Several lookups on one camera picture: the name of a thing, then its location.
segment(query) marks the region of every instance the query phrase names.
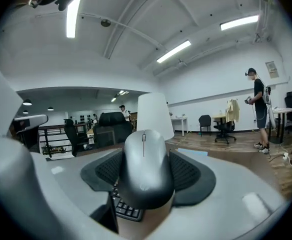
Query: black t-shirt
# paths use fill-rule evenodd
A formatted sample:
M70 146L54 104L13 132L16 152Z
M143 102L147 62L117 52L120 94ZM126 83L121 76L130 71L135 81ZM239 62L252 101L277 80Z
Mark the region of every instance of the black t-shirt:
M264 85L260 79L255 79L254 82L254 96L256 96L259 92L261 92L262 95L264 95ZM255 110L256 111L263 111L266 109L266 104L263 100L263 97L260 97L255 102Z

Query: computer mouse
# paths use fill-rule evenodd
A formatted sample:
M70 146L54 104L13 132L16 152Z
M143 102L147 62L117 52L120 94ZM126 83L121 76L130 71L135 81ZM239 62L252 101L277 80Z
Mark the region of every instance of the computer mouse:
M156 209L174 193L174 178L164 137L155 130L140 130L125 141L118 193L136 209Z

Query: black shorts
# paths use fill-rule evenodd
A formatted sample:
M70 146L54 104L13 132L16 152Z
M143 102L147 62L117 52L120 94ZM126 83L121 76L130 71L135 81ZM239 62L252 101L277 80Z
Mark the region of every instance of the black shorts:
M266 128L267 107L256 109L256 120L258 129Z

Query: white lampshade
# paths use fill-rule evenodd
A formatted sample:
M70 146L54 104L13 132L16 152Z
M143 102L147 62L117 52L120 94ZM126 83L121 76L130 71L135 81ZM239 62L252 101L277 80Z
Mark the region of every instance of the white lampshade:
M155 130L165 141L174 137L166 99L162 93L147 93L138 97L137 131Z

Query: cap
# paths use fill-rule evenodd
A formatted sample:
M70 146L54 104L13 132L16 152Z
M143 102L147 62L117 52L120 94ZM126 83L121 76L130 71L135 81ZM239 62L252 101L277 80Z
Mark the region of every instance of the cap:
M252 67L250 69L248 69L248 74L251 73L251 72L253 72L256 75L256 70L253 69Z

